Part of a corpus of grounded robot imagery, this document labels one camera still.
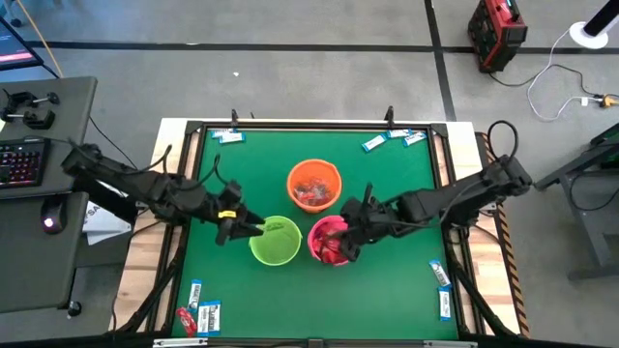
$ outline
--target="red power station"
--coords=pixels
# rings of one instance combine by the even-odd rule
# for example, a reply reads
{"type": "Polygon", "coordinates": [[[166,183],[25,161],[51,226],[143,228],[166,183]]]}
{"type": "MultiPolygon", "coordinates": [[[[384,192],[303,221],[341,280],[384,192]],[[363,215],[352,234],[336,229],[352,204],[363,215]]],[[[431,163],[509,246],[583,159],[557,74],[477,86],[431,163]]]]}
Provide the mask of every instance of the red power station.
{"type": "Polygon", "coordinates": [[[480,72],[502,72],[526,39],[516,0],[481,0],[468,22],[480,72]]]}

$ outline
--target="rgb keyboard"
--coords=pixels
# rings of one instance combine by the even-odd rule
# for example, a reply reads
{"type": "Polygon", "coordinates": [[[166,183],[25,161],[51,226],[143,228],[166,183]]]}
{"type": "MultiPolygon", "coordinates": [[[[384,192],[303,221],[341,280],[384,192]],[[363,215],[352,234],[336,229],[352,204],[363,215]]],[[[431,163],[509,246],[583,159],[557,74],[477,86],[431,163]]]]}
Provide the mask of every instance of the rgb keyboard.
{"type": "Polygon", "coordinates": [[[0,141],[0,189],[39,186],[49,139],[0,141]]]}

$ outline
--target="paper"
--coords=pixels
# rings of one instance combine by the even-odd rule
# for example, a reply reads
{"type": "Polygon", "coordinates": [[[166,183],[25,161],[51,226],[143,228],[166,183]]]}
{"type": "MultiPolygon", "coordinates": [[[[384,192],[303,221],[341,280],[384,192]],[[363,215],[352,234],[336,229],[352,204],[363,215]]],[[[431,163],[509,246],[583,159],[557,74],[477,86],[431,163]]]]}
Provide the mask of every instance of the paper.
{"type": "Polygon", "coordinates": [[[88,245],[92,246],[106,239],[130,232],[132,226],[117,216],[113,215],[106,209],[96,205],[93,202],[88,202],[86,207],[86,217],[82,227],[82,233],[86,234],[88,245]]]}

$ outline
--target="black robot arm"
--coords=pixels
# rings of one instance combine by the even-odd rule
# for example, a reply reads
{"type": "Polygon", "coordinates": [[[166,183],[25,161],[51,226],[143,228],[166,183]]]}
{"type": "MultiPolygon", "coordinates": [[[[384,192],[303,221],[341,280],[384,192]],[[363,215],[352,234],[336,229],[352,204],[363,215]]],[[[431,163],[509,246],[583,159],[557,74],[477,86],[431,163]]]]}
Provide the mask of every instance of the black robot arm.
{"type": "Polygon", "coordinates": [[[103,156],[97,145],[72,145],[62,167],[75,177],[74,189],[88,192],[91,201],[129,223],[135,221],[138,201],[146,204],[155,218],[172,225],[186,223],[191,218],[215,223],[219,228],[216,243],[220,246],[227,239],[262,235],[255,225],[264,220],[241,203],[241,186],[237,182],[225,183],[223,190],[215,194],[207,191],[202,182],[148,170],[160,162],[165,168],[169,147],[158,162],[136,170],[103,156]],[[127,197],[119,196],[101,183],[126,193],[127,197]]]}
{"type": "Polygon", "coordinates": [[[341,208],[348,230],[339,235],[339,250],[355,261],[361,246],[431,227],[430,221],[439,216],[439,224],[470,226],[486,204],[522,195],[531,184],[531,177],[517,159],[508,156],[449,186],[408,191],[384,202],[371,196],[368,184],[363,202],[350,198],[341,208]]]}

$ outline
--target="green table surface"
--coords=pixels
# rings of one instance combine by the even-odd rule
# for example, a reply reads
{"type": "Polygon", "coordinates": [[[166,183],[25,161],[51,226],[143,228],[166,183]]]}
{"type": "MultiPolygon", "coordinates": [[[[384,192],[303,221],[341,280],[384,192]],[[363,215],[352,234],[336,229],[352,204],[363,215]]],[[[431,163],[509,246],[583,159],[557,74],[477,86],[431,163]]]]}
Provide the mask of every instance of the green table surface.
{"type": "MultiPolygon", "coordinates": [[[[328,215],[337,215],[351,196],[387,199],[405,190],[433,188],[427,141],[408,148],[393,139],[366,153],[361,144],[379,132],[246,130],[244,143],[221,145],[207,136],[200,173],[221,154],[219,171],[243,187],[245,202],[262,217],[284,216],[304,240],[288,264],[268,267],[251,254],[248,240],[215,245],[217,227],[192,222],[177,306],[189,300],[192,279],[203,282],[200,301],[221,300],[221,336],[245,338],[456,339],[455,318],[439,320],[438,282],[428,261],[444,267],[437,228],[402,239],[386,238],[362,249],[359,260],[343,267],[310,256],[306,236],[328,215]],[[309,215],[286,193],[288,172],[302,160],[323,159],[342,177],[339,201],[309,215]]],[[[218,192],[215,178],[206,183],[218,192]]],[[[185,336],[175,319],[173,336],[185,336]]]]}

